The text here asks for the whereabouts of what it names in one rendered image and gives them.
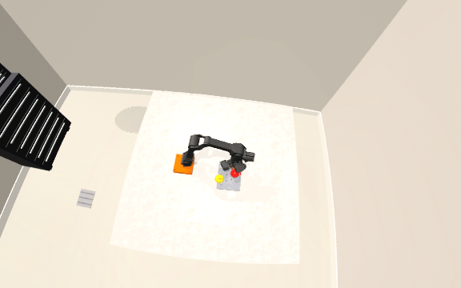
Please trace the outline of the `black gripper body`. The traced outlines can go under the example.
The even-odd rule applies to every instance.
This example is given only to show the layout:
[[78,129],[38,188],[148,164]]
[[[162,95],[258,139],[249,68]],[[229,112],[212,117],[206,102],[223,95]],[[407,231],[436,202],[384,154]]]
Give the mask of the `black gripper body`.
[[[222,166],[222,169],[223,169],[224,171],[230,169],[230,167],[232,167],[232,164],[238,163],[238,162],[240,162],[240,161],[243,161],[242,159],[239,160],[239,161],[235,161],[235,160],[233,160],[232,156],[230,157],[230,159],[231,159],[231,160],[229,160],[228,162],[226,161],[226,159],[220,162],[220,164],[221,164],[221,166]],[[229,166],[230,166],[230,167],[229,167]]]

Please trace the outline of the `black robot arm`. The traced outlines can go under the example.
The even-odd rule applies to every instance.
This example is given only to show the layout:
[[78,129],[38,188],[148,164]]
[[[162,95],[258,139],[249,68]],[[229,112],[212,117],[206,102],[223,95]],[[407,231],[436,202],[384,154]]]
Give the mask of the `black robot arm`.
[[[202,144],[198,145],[200,138],[204,138],[204,141]],[[227,151],[230,153],[230,156],[232,156],[233,160],[235,161],[239,161],[241,159],[247,162],[255,161],[255,153],[248,152],[247,148],[242,143],[229,143],[212,138],[211,136],[193,134],[190,136],[188,151],[182,153],[182,158],[180,162],[182,167],[192,167],[192,163],[194,161],[194,152],[196,150],[201,150],[205,147],[213,147],[215,149]],[[234,163],[232,164],[232,166],[235,168],[237,173],[241,173],[247,168],[247,165],[245,163],[243,164],[242,161]]]

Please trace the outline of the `yellow gear with black stripe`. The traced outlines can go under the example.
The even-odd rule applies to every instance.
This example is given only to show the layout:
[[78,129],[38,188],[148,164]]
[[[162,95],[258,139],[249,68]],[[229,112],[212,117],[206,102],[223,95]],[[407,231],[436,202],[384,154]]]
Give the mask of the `yellow gear with black stripe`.
[[[219,179],[219,178],[220,178],[220,179]],[[221,175],[215,176],[215,181],[216,181],[216,182],[220,183],[220,182],[222,182],[223,180],[224,180],[224,179],[223,179],[223,176],[221,176]]]

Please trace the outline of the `red gear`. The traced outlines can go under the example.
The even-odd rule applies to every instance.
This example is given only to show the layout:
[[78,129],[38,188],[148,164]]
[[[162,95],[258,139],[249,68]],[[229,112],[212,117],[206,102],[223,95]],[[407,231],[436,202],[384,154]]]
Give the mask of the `red gear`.
[[233,178],[237,178],[239,176],[239,173],[237,173],[236,170],[232,170],[230,173]]

